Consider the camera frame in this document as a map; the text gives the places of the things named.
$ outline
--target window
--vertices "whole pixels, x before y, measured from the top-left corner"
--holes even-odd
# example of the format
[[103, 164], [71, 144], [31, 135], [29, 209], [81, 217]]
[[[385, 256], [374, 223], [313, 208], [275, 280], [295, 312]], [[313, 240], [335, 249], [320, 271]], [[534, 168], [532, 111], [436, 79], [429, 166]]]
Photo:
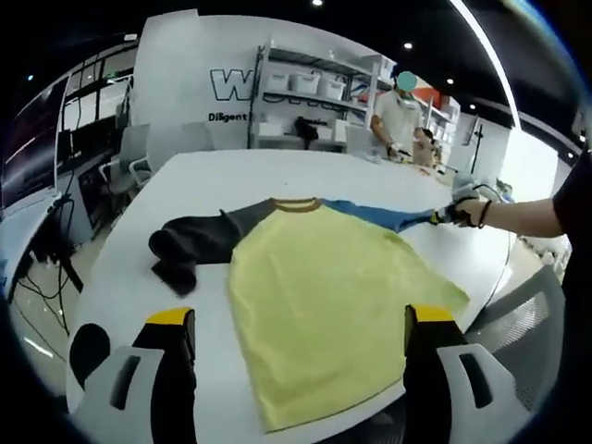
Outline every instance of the window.
[[93, 92], [82, 97], [80, 107], [78, 99], [66, 104], [64, 107], [64, 130], [75, 130], [94, 122], [96, 94], [96, 92]]
[[132, 48], [125, 53], [111, 55], [105, 59], [103, 77], [107, 77], [124, 69], [133, 68], [136, 63], [138, 48]]
[[84, 88], [87, 85], [99, 80], [99, 73], [101, 72], [101, 62], [92, 64], [90, 66], [85, 66], [84, 71], [82, 72], [82, 82], [80, 83], [80, 72], [75, 72], [70, 77], [70, 82], [68, 83], [68, 88], [66, 89], [66, 96], [76, 92], [81, 88]]
[[109, 85], [100, 91], [99, 99], [99, 118], [114, 116], [117, 110], [117, 105], [123, 102], [128, 83], [121, 81], [113, 85]]

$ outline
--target human hand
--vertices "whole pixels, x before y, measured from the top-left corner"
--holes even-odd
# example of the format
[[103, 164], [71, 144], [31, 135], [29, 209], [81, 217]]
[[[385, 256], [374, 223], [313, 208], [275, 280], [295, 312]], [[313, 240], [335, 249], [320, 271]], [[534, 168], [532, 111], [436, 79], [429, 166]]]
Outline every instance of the human hand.
[[400, 156], [393, 143], [387, 145], [387, 156], [389, 160], [397, 160]]
[[484, 203], [478, 199], [467, 199], [454, 205], [457, 219], [455, 225], [459, 227], [476, 227], [479, 224]]

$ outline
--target bracelet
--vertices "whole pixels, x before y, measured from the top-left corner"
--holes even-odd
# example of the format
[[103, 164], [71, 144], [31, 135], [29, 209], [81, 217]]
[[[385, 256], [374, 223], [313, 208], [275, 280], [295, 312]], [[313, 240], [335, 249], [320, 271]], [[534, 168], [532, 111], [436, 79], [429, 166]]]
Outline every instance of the bracelet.
[[485, 226], [485, 216], [487, 215], [487, 210], [489, 209], [490, 206], [491, 206], [491, 201], [487, 201], [487, 203], [483, 207], [483, 210], [481, 211], [481, 217], [479, 217], [479, 223], [477, 224], [477, 227], [479, 229], [481, 229]]

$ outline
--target monitor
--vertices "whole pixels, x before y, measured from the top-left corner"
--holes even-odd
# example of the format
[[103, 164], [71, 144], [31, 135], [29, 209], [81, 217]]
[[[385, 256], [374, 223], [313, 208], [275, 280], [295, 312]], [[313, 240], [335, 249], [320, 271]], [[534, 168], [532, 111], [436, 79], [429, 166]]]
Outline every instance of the monitor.
[[72, 157], [72, 133], [69, 129], [59, 131], [57, 134], [57, 153], [55, 161], [58, 164], [66, 163]]
[[57, 123], [68, 78], [36, 96], [13, 119], [2, 147], [2, 206], [55, 185]]
[[72, 131], [72, 150], [90, 158], [117, 149], [119, 140], [115, 116], [102, 118]]

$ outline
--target person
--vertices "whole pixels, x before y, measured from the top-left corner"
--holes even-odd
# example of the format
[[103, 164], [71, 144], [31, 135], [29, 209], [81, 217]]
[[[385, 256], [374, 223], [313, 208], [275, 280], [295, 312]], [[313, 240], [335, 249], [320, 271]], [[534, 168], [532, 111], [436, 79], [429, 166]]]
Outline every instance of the person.
[[437, 162], [438, 148], [434, 134], [429, 129], [416, 129], [413, 142], [413, 163], [420, 167], [433, 168]]
[[562, 282], [565, 317], [560, 371], [540, 413], [512, 443], [553, 442], [576, 437], [576, 430], [587, 433], [583, 411], [589, 410], [592, 396], [592, 154], [583, 151], [551, 199], [490, 204], [469, 200], [455, 209], [469, 215], [471, 226], [481, 223], [540, 238], [567, 234], [573, 252]]
[[413, 148], [413, 136], [420, 143], [429, 143], [425, 133], [420, 130], [422, 114], [419, 104], [408, 92], [397, 85], [397, 76], [402, 71], [401, 65], [397, 65], [392, 70], [393, 89], [376, 99], [370, 122], [370, 129], [387, 149], [390, 159], [397, 157], [399, 148], [410, 153]]

